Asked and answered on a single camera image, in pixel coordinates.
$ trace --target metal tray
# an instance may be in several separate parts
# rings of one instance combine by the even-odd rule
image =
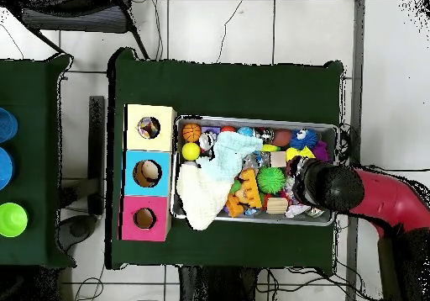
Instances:
[[[180,115],[176,118],[174,125],[174,145],[173,145],[173,169],[171,178],[171,192],[173,193],[170,198],[170,212],[173,216],[184,219],[186,216],[184,210],[181,208],[181,201],[176,192],[176,179],[179,176],[179,169],[181,163],[184,161],[180,153],[182,146],[185,144],[182,135],[182,129],[187,123],[196,123],[202,127],[223,127],[231,125],[235,128],[240,127],[266,127],[272,129],[313,129],[318,134],[318,139],[327,143],[328,155],[330,161],[338,164],[337,152],[340,146],[340,131],[339,128],[332,124],[312,124],[312,123],[298,123],[298,122],[283,122],[274,120],[261,120],[261,119],[234,119],[223,117],[205,117],[205,116],[187,116]],[[265,224],[303,224],[303,225],[316,225],[326,226],[333,222],[334,214],[325,211],[321,216],[313,218],[307,214],[298,214],[293,219],[288,219],[284,214],[267,214],[262,212],[254,216],[240,215],[238,217],[230,217],[224,211],[221,211],[216,221],[230,221],[230,222],[252,222],[252,223],[265,223]]]

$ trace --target blue cup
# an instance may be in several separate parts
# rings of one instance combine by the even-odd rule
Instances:
[[[0,190],[9,184],[12,175],[13,159],[3,148],[0,148]]]
[[[18,131],[18,122],[13,114],[0,108],[0,143],[12,139]]]

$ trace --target shape sorter box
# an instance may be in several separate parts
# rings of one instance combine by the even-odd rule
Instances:
[[[141,161],[152,161],[161,172],[153,187],[142,187],[134,180],[134,168]],[[127,150],[125,152],[124,196],[170,196],[171,153],[160,151]]]
[[[126,104],[127,120],[124,129],[127,135],[128,151],[172,151],[173,124],[176,112],[172,107]],[[160,123],[160,132],[153,139],[145,139],[139,134],[138,124],[142,118],[152,117]]]
[[[165,241],[170,229],[168,198],[156,196],[125,196],[123,198],[122,240]],[[139,228],[135,215],[141,209],[148,209],[155,222],[148,229]]]

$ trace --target dark green table cover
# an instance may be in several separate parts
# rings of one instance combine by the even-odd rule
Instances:
[[[13,179],[0,191],[0,204],[18,203],[29,216],[20,236],[0,235],[0,264],[74,266],[55,240],[60,175],[57,88],[70,62],[69,55],[47,61],[0,60],[0,107],[18,121],[18,133],[0,145],[15,164]]]
[[[137,61],[120,49],[109,61],[107,168],[113,170],[111,222],[107,220],[107,262],[133,264],[320,267],[332,272],[333,226],[213,222],[192,230],[173,219],[165,242],[118,240],[123,106],[171,106],[178,114],[336,124],[339,121],[339,61],[326,66],[245,66],[179,61]]]

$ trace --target yellow box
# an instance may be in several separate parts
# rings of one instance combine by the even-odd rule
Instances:
[[[172,151],[173,124],[176,112],[172,107],[127,104],[127,149],[130,151]],[[145,139],[138,131],[143,117],[154,117],[160,122],[160,132],[154,139]]]

